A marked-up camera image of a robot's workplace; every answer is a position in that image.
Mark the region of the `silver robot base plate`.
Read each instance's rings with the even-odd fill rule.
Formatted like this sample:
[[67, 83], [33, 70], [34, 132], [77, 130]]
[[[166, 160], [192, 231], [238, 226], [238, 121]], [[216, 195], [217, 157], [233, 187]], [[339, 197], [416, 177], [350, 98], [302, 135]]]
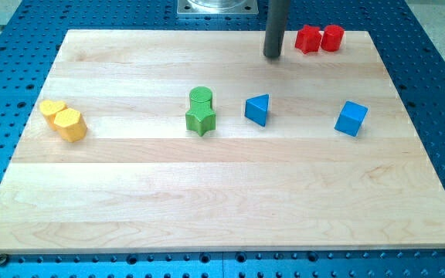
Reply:
[[178, 0], [179, 15], [257, 15], [257, 0]]

